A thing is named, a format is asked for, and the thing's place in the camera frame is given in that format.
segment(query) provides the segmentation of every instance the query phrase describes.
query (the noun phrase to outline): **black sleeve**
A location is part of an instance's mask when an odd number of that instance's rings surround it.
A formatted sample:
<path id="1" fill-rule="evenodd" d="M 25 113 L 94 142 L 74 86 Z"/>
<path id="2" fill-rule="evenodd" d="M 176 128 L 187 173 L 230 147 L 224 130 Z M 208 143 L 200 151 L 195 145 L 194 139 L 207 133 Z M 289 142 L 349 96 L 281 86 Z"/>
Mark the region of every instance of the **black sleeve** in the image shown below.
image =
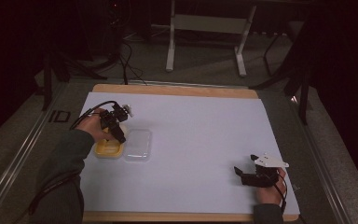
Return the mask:
<path id="1" fill-rule="evenodd" d="M 274 203 L 262 203 L 255 206 L 255 224 L 283 224 L 281 208 Z"/>
<path id="2" fill-rule="evenodd" d="M 80 174 L 94 139 L 89 133 L 72 130 L 66 133 L 39 170 L 36 191 L 48 188 L 74 174 Z M 32 223 L 82 223 L 83 195 L 80 176 L 44 196 L 31 215 Z"/>

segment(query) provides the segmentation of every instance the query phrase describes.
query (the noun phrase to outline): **hand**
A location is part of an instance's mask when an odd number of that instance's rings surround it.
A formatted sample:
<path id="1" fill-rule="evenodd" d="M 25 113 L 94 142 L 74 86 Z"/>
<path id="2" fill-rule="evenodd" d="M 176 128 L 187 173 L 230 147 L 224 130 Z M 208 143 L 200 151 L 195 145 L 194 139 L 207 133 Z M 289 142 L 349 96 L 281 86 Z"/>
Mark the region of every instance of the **hand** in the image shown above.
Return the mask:
<path id="1" fill-rule="evenodd" d="M 278 173 L 282 177 L 279 177 L 278 182 L 276 183 L 278 189 L 284 195 L 286 192 L 286 186 L 283 184 L 283 179 L 286 176 L 286 172 L 282 168 L 278 168 Z M 281 204 L 282 196 L 275 189 L 275 187 L 270 188 L 257 188 L 256 190 L 257 200 L 260 203 L 276 203 L 277 205 Z"/>
<path id="2" fill-rule="evenodd" d="M 101 128 L 101 121 L 100 121 L 100 113 L 104 111 L 102 108 L 97 108 L 94 110 L 94 113 L 83 119 L 77 126 L 76 129 L 82 130 L 86 133 L 91 134 L 94 138 L 95 142 L 99 142 L 100 140 L 113 140 L 115 137 L 111 133 L 106 133 Z"/>

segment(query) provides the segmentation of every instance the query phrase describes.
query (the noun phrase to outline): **gray surface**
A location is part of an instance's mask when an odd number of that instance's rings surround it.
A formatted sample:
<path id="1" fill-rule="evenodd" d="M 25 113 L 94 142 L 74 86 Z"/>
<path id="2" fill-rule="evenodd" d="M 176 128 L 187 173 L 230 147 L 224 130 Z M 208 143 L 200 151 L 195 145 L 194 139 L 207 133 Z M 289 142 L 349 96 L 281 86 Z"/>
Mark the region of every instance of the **gray surface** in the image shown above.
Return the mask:
<path id="1" fill-rule="evenodd" d="M 166 35 L 155 38 L 151 43 L 130 42 L 133 52 L 130 65 L 144 71 L 143 79 L 155 81 L 173 81 L 212 85 L 248 86 L 269 78 L 263 61 L 263 50 L 270 39 L 263 35 L 251 35 L 245 46 L 245 66 L 249 76 L 238 77 L 234 61 L 232 44 L 224 42 L 223 47 L 215 43 L 194 43 L 178 40 L 174 71 L 165 72 L 165 60 L 168 50 Z M 285 37 L 280 37 L 268 55 L 272 67 L 276 68 L 290 47 Z M 123 47 L 123 55 L 128 55 Z M 121 78 L 121 66 L 102 72 L 112 82 Z M 71 111 L 69 123 L 47 123 L 29 158 L 24 164 L 16 181 L 0 207 L 0 223 L 11 223 L 28 205 L 34 195 L 34 176 L 40 163 L 53 149 L 62 132 L 78 115 L 87 92 L 94 83 L 101 81 L 86 77 L 72 78 L 61 98 L 52 109 Z M 336 223 L 324 186 L 315 171 L 309 145 L 303 135 L 303 127 L 298 126 L 289 102 L 282 95 L 284 82 L 278 83 L 267 91 L 260 92 L 265 103 L 273 132 L 277 138 L 282 156 L 291 167 L 288 172 L 292 183 L 299 187 L 296 191 L 302 216 L 308 223 Z M 308 110 L 308 122 L 313 140 L 323 155 L 323 161 L 334 187 L 344 207 L 348 211 L 351 223 L 358 223 L 358 174 L 348 155 L 342 140 L 331 119 L 320 103 L 317 92 L 311 90 Z M 41 97 L 32 96 L 13 117 L 0 129 L 0 175 L 26 138 L 40 116 Z"/>

